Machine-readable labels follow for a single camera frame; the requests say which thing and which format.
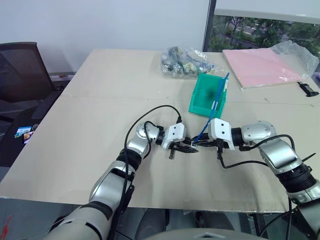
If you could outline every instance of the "green tray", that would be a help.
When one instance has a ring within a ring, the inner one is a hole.
[[[200,74],[198,76],[190,101],[190,113],[210,117],[212,111],[211,107],[214,100],[216,100],[221,79],[224,78],[208,74]],[[226,98],[227,90],[221,93],[213,118],[221,117]]]

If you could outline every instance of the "desk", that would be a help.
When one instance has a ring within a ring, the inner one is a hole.
[[[94,50],[0,183],[0,195],[86,203],[95,181],[123,148],[132,122],[158,105],[177,107],[187,134],[198,134],[207,119],[188,113],[196,80],[163,77],[157,70],[159,56],[160,52],[155,51]],[[210,57],[216,62],[224,61],[219,53]],[[311,81],[308,84],[316,89]],[[312,174],[320,178],[319,98],[304,98],[295,84],[287,86],[287,97],[275,96],[284,86],[256,89],[265,93],[259,95],[253,89],[241,92],[236,84],[231,75],[222,119],[233,127],[257,120],[271,122],[279,134],[294,138],[301,158],[317,153],[308,164],[313,168]],[[176,118],[172,109],[164,108],[145,119],[167,127]],[[223,169],[214,148],[201,148],[194,154],[177,152],[174,160],[169,159],[169,154],[154,147],[142,162],[134,179],[136,189],[130,207],[239,212],[287,209],[285,190],[267,167],[246,164]],[[257,150],[225,150],[223,156],[227,165],[261,160]]]

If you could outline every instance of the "pink folder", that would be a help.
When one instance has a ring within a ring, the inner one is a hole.
[[[243,88],[298,82],[301,76],[269,48],[223,50]]]

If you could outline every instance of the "white wall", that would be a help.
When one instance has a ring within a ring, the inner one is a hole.
[[[0,43],[37,42],[49,73],[95,48],[202,49],[209,0],[2,0]]]
[[[216,0],[214,14],[320,24],[320,0]]]

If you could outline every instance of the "office chair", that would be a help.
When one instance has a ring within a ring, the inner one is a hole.
[[[11,123],[0,141],[0,166],[11,167],[24,147],[22,137],[14,137],[17,129],[39,124],[61,92],[51,82],[36,42],[0,44],[0,100],[41,100],[38,107],[23,110],[15,119],[0,115],[1,121]]]

